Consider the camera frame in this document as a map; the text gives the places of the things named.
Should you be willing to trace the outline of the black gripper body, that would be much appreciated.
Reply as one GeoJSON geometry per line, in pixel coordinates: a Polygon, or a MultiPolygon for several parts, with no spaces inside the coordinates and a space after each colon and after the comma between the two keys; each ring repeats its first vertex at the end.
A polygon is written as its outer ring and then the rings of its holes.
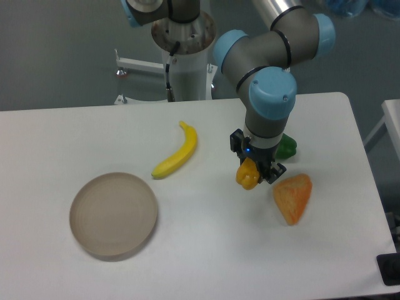
{"type": "Polygon", "coordinates": [[[275,161],[278,145],[264,149],[253,146],[250,142],[250,137],[244,137],[241,141],[240,164],[242,164],[246,158],[249,158],[256,164],[258,171],[269,171],[272,162],[275,161]]]}

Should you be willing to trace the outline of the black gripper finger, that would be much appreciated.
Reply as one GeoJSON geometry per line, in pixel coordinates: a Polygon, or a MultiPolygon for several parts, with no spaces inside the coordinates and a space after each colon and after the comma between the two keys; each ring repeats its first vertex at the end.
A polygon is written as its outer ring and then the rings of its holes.
{"type": "Polygon", "coordinates": [[[244,135],[241,129],[236,129],[229,137],[230,148],[234,153],[242,153],[242,143],[243,143],[244,135]]]}
{"type": "Polygon", "coordinates": [[[286,167],[278,162],[272,162],[272,163],[260,162],[258,164],[258,171],[259,171],[258,183],[261,184],[263,181],[266,181],[268,184],[273,184],[286,172],[286,170],[287,170],[286,167]]]}

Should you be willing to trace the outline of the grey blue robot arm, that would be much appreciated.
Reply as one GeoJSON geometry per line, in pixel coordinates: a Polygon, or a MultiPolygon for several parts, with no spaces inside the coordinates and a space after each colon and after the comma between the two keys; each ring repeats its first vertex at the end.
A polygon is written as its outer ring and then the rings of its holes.
{"type": "Polygon", "coordinates": [[[294,107],[297,84],[288,69],[327,54],[336,33],[329,17],[307,12],[300,1],[255,1],[267,33],[251,38],[241,30],[216,34],[213,19],[199,1],[123,1],[129,24],[150,24],[151,35],[165,53],[164,78],[169,102],[186,99],[194,57],[212,50],[221,73],[235,87],[246,108],[244,128],[231,134],[231,151],[250,159],[257,181],[273,183],[285,167],[276,153],[294,107]]]}

